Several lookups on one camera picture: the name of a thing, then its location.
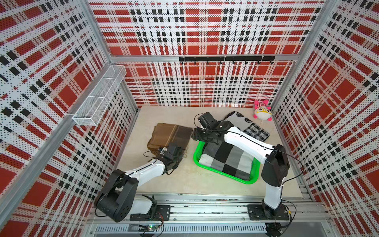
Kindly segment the brown fringed scarf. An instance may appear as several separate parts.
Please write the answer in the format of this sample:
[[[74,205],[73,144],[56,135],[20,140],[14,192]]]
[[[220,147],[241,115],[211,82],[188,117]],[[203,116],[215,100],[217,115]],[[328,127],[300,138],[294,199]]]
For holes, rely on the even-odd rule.
[[[154,155],[159,154],[159,148],[168,148],[170,143],[183,149],[187,148],[193,129],[185,126],[158,123],[147,144],[148,150]]]

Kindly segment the black white patterned scarf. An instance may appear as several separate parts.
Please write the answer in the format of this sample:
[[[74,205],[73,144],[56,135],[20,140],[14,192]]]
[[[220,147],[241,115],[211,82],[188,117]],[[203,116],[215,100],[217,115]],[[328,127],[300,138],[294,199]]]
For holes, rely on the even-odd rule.
[[[224,120],[231,122],[239,130],[261,142],[265,142],[270,136],[267,131],[239,112],[233,111],[229,113]]]

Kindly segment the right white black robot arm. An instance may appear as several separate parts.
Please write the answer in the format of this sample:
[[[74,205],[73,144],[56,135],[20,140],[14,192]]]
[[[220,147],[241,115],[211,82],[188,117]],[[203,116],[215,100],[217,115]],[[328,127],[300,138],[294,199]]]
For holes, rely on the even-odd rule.
[[[290,164],[285,148],[261,142],[234,126],[230,121],[218,122],[209,113],[198,114],[195,118],[201,124],[194,129],[192,139],[202,142],[226,142],[247,152],[263,165],[261,177],[266,183],[262,210],[267,219],[273,219],[284,211],[282,190]]]

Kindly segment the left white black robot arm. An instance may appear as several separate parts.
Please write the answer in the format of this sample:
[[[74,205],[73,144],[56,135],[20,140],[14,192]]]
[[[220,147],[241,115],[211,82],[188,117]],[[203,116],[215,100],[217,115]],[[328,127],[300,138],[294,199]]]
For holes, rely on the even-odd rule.
[[[154,196],[136,196],[137,189],[154,178],[168,174],[178,168],[185,149],[170,143],[161,147],[158,154],[150,157],[145,165],[129,171],[114,170],[94,201],[95,216],[109,217],[116,223],[128,215],[131,221],[148,221],[164,218],[159,214]]]

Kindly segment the pink white plush toy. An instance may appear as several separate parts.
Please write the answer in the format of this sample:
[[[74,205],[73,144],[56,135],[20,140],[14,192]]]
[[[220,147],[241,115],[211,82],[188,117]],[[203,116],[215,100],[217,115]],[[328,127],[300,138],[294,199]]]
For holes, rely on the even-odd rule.
[[[272,121],[271,106],[268,105],[268,100],[254,101],[254,118],[262,121]]]

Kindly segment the green circuit board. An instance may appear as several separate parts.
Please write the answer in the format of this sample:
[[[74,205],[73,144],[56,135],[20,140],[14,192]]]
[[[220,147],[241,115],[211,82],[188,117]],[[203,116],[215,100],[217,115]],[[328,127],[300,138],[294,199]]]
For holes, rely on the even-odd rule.
[[[139,232],[150,232],[150,231],[155,231],[156,225],[139,225]]]

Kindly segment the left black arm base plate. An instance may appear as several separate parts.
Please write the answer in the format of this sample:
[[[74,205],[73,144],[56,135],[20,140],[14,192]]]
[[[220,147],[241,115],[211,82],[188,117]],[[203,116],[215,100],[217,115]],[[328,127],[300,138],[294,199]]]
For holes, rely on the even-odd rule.
[[[132,214],[130,221],[152,221],[155,219],[168,221],[170,218],[170,205],[153,205],[147,214]]]

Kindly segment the aluminium front rail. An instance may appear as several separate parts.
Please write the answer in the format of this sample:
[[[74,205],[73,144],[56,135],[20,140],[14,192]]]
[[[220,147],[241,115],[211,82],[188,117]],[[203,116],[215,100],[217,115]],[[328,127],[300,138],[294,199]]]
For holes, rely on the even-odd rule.
[[[249,223],[247,205],[261,204],[262,196],[192,195],[155,193],[159,205],[170,205],[167,224],[174,223]],[[325,205],[309,196],[285,197],[294,222],[327,222]]]

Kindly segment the black hook rail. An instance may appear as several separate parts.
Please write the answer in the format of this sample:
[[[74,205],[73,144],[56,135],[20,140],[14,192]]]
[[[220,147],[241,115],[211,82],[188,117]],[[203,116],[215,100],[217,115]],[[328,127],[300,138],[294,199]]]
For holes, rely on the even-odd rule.
[[[273,62],[275,56],[182,56],[180,62]]]

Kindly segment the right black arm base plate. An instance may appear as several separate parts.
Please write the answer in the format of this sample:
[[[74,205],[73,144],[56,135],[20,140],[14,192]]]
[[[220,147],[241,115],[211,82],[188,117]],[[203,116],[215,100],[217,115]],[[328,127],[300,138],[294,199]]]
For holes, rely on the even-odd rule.
[[[263,204],[247,205],[249,219],[252,221],[271,220],[271,221],[288,221],[290,220],[288,210],[285,205],[281,204],[277,209],[271,209]]]

